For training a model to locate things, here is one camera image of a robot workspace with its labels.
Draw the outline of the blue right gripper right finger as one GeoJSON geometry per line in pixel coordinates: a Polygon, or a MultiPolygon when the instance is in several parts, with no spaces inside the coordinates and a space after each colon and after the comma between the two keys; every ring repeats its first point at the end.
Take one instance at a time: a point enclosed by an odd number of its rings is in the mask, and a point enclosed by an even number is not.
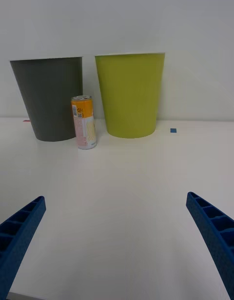
{"type": "Polygon", "coordinates": [[[234,299],[234,220],[195,194],[186,207],[212,256],[230,299],[234,299]]]}

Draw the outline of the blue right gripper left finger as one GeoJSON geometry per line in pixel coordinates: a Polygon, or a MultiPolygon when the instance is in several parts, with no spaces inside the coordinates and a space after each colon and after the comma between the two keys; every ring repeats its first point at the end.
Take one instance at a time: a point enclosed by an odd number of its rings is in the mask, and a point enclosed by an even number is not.
{"type": "Polygon", "coordinates": [[[39,196],[0,225],[0,299],[5,300],[46,211],[39,196]]]}

